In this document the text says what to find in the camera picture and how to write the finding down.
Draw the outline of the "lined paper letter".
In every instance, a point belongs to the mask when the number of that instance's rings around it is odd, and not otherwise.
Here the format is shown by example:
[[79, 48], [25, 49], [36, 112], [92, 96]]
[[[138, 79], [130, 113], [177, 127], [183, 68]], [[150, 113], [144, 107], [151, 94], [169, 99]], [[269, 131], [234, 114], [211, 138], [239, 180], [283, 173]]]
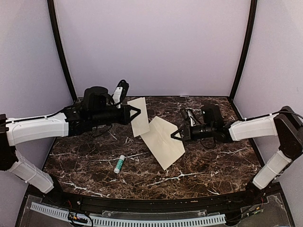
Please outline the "lined paper letter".
[[141, 113], [131, 121], [134, 137], [138, 137], [150, 131], [146, 101], [140, 97], [127, 102], [130, 106], [141, 110]]

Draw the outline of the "cream paper envelope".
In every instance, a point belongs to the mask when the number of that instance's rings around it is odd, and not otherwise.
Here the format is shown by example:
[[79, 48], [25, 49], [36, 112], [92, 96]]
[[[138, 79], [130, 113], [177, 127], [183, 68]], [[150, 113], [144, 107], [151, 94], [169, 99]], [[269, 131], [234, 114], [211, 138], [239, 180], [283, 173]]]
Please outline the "cream paper envelope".
[[156, 158], [163, 170], [168, 169], [184, 153], [182, 141], [171, 138], [178, 127], [158, 116], [149, 123], [150, 131], [141, 138]]

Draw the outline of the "green white glue stick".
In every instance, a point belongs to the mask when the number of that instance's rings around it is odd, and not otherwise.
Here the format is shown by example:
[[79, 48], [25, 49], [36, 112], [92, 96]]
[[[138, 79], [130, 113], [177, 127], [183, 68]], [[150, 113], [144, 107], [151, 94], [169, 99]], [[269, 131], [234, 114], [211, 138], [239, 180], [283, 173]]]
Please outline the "green white glue stick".
[[117, 164], [114, 168], [114, 173], [118, 174], [120, 173], [121, 169], [122, 169], [122, 166], [123, 166], [123, 163], [124, 163], [124, 160], [125, 160], [125, 156], [124, 155], [121, 155], [117, 161]]

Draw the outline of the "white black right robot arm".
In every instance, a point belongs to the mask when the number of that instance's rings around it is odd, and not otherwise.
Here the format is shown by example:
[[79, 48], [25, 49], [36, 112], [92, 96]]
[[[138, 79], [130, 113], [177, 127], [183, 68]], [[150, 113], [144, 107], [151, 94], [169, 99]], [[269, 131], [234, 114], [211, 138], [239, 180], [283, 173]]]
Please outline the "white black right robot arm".
[[232, 143], [245, 139], [275, 136], [279, 139], [278, 151], [247, 184], [242, 194], [242, 202], [252, 205], [278, 175], [282, 174], [303, 154], [302, 117], [289, 106], [281, 110], [232, 123], [225, 123], [216, 105], [206, 105], [201, 109], [200, 122], [191, 109], [182, 109], [185, 124], [171, 134], [179, 141], [192, 141], [213, 138], [215, 142]]

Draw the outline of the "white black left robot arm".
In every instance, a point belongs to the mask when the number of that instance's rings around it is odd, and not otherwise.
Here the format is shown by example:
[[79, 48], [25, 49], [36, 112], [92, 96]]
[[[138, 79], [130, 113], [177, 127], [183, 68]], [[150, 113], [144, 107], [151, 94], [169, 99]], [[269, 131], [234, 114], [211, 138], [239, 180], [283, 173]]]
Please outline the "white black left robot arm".
[[90, 87], [79, 103], [50, 115], [30, 118], [0, 116], [0, 169], [11, 172], [44, 194], [56, 206], [63, 206], [67, 196], [54, 176], [30, 163], [16, 145], [52, 137], [78, 136], [103, 125], [128, 125], [141, 110], [123, 104], [128, 84], [122, 81], [110, 95], [105, 87]]

